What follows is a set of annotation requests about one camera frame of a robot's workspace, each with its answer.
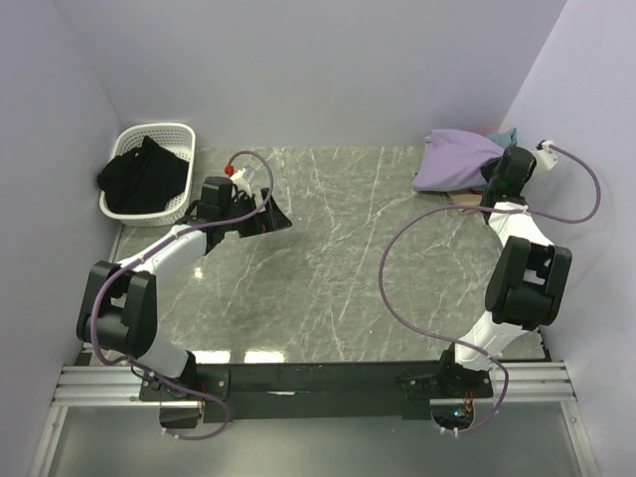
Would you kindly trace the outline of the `purple t shirt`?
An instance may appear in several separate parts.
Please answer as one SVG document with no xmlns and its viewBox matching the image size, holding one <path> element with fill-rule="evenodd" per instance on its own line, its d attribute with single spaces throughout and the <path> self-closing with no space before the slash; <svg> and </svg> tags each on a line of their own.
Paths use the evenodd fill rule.
<svg viewBox="0 0 636 477">
<path fill-rule="evenodd" d="M 504 149 L 477 133 L 433 129 L 424 138 L 424 151 L 412 188 L 416 192 L 454 192 L 487 185 L 481 168 L 497 162 Z"/>
</svg>

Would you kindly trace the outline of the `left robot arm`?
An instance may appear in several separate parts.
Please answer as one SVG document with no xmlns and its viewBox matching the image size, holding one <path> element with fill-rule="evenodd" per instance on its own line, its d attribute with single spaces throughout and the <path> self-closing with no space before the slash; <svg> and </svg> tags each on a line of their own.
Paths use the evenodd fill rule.
<svg viewBox="0 0 636 477">
<path fill-rule="evenodd" d="M 163 376 L 163 387 L 172 397 L 191 397 L 201 387 L 196 358 L 160 336 L 159 289 L 210 253 L 228 233 L 250 238 L 291 226 L 269 189 L 255 195 L 243 180 L 207 178 L 200 198 L 168 234 L 125 260 L 100 261 L 91 268 L 79 310 L 78 338 Z"/>
</svg>

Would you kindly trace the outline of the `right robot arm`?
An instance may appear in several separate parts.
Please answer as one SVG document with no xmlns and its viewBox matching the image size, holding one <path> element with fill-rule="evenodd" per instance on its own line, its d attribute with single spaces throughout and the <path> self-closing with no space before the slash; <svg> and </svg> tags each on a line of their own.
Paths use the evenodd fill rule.
<svg viewBox="0 0 636 477">
<path fill-rule="evenodd" d="M 511 342 L 557 318 L 572 253 L 549 240 L 528 212 L 522 192 L 536 166 L 533 153 L 510 146 L 495 165 L 482 169 L 488 183 L 480 206 L 502 251 L 486 288 L 484 313 L 442 355 L 446 366 L 436 372 L 436 384 L 447 396 L 461 395 L 470 374 L 488 371 L 491 359 Z"/>
</svg>

